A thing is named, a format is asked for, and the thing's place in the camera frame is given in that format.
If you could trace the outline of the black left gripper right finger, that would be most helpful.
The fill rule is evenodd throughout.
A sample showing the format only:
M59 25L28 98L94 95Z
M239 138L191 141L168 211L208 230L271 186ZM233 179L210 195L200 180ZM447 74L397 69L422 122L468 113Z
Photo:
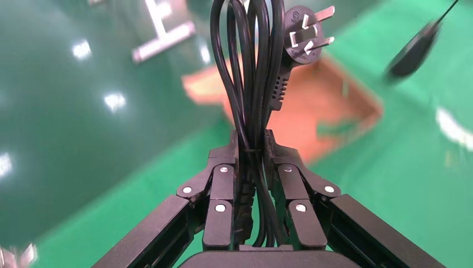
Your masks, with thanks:
M264 135L264 166L294 267L441 267L441 263L332 182L296 149Z

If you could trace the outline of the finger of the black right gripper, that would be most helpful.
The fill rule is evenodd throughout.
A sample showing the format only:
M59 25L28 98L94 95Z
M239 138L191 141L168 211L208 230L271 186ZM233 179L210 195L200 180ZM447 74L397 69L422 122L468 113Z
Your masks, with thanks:
M457 4L458 1L453 1L439 18L427 22L402 47L387 65L384 75L387 81L407 79L419 70L437 41L437 36L442 26L442 20Z

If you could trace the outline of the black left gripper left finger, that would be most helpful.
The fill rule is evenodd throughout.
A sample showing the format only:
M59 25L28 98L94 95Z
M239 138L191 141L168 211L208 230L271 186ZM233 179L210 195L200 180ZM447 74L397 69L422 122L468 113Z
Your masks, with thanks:
M172 267L204 231L205 250L231 250L234 242L238 135L210 150L204 170L180 185L94 267Z

